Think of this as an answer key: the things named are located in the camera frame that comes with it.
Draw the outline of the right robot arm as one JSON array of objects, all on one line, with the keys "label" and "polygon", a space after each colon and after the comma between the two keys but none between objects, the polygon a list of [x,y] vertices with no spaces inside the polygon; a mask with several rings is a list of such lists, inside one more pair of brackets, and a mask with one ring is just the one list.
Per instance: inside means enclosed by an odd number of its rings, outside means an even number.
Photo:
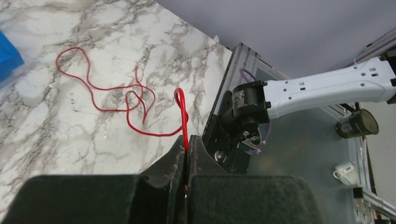
[{"label": "right robot arm", "polygon": [[312,76],[238,85],[219,122],[222,131],[236,135],[289,113],[351,102],[396,102],[396,71],[387,60],[373,57]]}]

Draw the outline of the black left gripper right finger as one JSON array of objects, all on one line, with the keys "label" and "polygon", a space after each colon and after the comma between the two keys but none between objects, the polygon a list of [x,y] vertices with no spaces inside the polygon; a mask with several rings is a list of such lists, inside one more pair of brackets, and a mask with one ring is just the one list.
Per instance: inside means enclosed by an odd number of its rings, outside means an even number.
[{"label": "black left gripper right finger", "polygon": [[229,174],[208,154],[198,135],[190,137],[188,152],[187,223],[323,223],[305,180]]}]

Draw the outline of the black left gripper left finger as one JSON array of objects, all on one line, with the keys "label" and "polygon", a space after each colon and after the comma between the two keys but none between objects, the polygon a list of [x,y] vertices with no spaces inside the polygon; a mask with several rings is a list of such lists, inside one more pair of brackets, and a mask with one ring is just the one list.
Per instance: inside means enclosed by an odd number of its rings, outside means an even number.
[{"label": "black left gripper left finger", "polygon": [[185,155],[178,137],[140,174],[40,175],[16,194],[5,224],[177,224],[184,207]]}]

